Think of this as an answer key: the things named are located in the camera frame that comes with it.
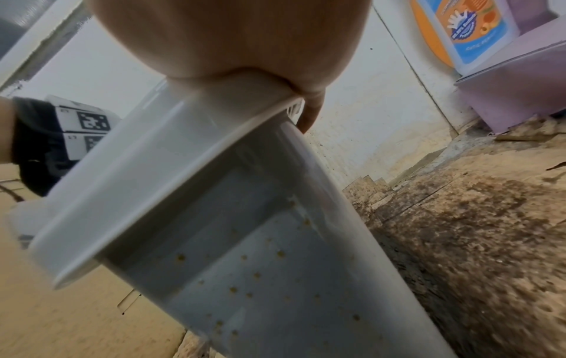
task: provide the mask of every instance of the product label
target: product label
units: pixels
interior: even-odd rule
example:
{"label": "product label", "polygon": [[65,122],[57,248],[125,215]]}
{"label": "product label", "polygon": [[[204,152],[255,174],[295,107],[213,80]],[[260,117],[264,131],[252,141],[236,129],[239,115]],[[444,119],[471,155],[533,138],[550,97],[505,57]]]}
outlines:
{"label": "product label", "polygon": [[476,60],[508,30],[494,0],[426,0],[465,64]]}

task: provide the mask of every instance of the orange object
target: orange object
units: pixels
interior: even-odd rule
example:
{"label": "orange object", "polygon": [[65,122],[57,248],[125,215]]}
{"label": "orange object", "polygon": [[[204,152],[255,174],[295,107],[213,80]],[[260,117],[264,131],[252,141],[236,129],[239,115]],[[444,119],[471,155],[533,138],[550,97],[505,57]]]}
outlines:
{"label": "orange object", "polygon": [[432,52],[440,59],[440,61],[453,68],[454,64],[452,63],[448,52],[446,52],[444,45],[442,45],[435,29],[432,27],[429,18],[424,13],[425,11],[417,0],[410,0],[410,2],[414,18],[417,21],[417,25],[419,26],[420,33],[423,35],[424,41],[430,47]]}

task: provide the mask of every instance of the lid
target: lid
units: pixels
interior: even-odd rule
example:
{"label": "lid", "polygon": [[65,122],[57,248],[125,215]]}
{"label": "lid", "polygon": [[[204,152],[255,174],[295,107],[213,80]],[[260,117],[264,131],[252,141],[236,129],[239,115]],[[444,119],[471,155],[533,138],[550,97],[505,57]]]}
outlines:
{"label": "lid", "polygon": [[41,203],[8,214],[14,235],[59,288],[206,164],[301,99],[257,71],[195,87],[160,83]]}

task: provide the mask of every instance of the dirty concrete surface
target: dirty concrete surface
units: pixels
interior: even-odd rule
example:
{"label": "dirty concrete surface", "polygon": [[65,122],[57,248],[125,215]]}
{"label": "dirty concrete surface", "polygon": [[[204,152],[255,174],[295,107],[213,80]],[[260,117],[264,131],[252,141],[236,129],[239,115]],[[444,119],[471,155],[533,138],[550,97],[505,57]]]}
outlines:
{"label": "dirty concrete surface", "polygon": [[540,134],[456,139],[356,202],[460,357],[566,356],[566,135]]}

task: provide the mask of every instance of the qr code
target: qr code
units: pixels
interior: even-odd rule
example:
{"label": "qr code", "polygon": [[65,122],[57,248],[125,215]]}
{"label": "qr code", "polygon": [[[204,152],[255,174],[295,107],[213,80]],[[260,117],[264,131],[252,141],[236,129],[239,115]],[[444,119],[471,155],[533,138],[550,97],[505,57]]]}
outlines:
{"label": "qr code", "polygon": [[87,153],[97,145],[104,136],[84,136],[84,144],[87,146]]}
{"label": "qr code", "polygon": [[102,114],[77,111],[77,115],[83,129],[110,130],[108,118]]}

